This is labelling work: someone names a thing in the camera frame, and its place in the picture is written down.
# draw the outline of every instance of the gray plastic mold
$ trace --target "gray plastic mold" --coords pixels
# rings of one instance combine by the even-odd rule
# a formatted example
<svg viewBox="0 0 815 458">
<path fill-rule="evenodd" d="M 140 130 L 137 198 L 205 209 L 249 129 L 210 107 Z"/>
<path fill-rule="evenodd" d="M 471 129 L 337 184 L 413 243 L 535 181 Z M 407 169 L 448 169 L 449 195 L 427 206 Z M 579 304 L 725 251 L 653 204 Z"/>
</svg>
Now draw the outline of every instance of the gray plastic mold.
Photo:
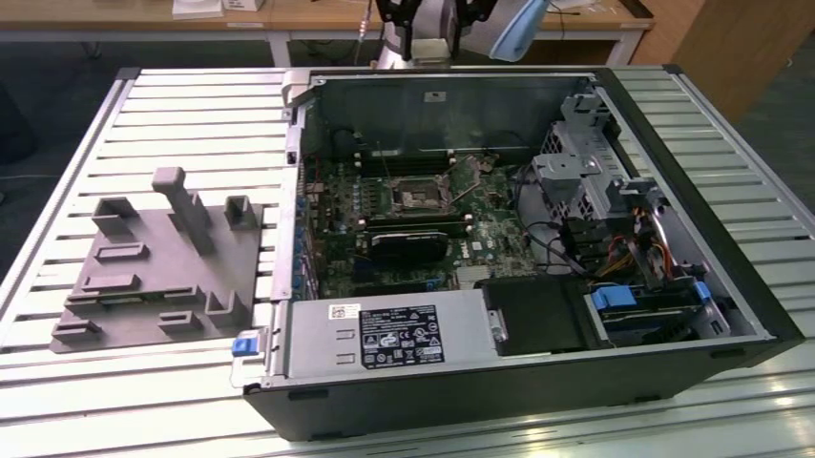
<svg viewBox="0 0 815 458">
<path fill-rule="evenodd" d="M 98 227 L 65 311 L 56 353 L 234 337 L 250 324 L 262 208 L 246 196 L 205 207 L 184 171 L 156 169 L 172 210 L 102 198 Z"/>
</svg>

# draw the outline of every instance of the sticker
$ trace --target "sticker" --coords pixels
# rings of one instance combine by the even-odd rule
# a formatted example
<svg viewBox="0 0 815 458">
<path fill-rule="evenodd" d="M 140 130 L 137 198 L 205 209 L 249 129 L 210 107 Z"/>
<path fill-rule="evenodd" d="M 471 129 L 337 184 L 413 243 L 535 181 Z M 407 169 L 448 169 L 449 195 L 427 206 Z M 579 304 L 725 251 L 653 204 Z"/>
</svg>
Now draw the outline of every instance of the sticker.
<svg viewBox="0 0 815 458">
<path fill-rule="evenodd" d="M 261 29 L 264 27 L 262 22 L 228 22 L 226 27 L 233 29 Z"/>
<path fill-rule="evenodd" d="M 343 320 L 345 318 L 359 318 L 357 303 L 333 303 L 328 306 L 328 319 Z"/>
<path fill-rule="evenodd" d="M 447 101 L 445 92 L 424 93 L 424 103 L 437 103 Z"/>
<path fill-rule="evenodd" d="M 435 305 L 356 310 L 361 365 L 384 369 L 403 365 L 444 363 L 441 330 Z"/>
</svg>

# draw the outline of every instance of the red wire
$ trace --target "red wire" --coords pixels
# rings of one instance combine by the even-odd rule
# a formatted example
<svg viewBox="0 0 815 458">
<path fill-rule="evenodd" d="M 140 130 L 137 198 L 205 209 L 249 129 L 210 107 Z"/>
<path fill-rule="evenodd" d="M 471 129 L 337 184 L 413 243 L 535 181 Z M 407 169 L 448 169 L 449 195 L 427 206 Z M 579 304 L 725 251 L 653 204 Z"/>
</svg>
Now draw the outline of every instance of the red wire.
<svg viewBox="0 0 815 458">
<path fill-rule="evenodd" d="M 620 240 L 624 240 L 625 238 L 623 236 L 616 236 L 612 240 L 611 243 L 608 244 L 608 262 L 611 262 L 611 254 L 613 253 L 613 246 L 616 245 L 616 242 Z"/>
<path fill-rule="evenodd" d="M 651 239 L 651 242 L 657 246 L 661 252 L 661 268 L 664 269 L 664 275 L 669 280 L 673 279 L 673 274 L 671 272 L 671 250 L 667 249 L 664 243 L 661 243 L 656 239 Z"/>
</svg>

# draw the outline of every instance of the blue cloth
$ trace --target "blue cloth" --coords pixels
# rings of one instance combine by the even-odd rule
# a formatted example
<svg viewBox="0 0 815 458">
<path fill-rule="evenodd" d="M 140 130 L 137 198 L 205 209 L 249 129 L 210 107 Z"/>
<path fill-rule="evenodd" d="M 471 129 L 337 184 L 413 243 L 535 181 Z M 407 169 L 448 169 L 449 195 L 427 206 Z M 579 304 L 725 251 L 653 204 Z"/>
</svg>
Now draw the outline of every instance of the blue cloth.
<svg viewBox="0 0 815 458">
<path fill-rule="evenodd" d="M 535 40 L 535 33 L 547 14 L 547 5 L 548 0 L 527 0 L 492 46 L 492 59 L 508 62 L 520 60 Z"/>
</svg>

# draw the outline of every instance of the barcode sticker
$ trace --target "barcode sticker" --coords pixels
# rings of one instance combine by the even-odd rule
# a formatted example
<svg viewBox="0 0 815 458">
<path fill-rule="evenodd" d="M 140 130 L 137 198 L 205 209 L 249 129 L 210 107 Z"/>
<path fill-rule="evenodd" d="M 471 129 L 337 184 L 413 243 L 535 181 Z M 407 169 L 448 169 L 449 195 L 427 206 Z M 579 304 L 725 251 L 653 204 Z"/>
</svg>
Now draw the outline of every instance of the barcode sticker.
<svg viewBox="0 0 815 458">
<path fill-rule="evenodd" d="M 357 303 L 333 303 L 328 306 L 328 319 L 343 320 L 345 318 L 359 318 L 360 305 Z"/>
</svg>

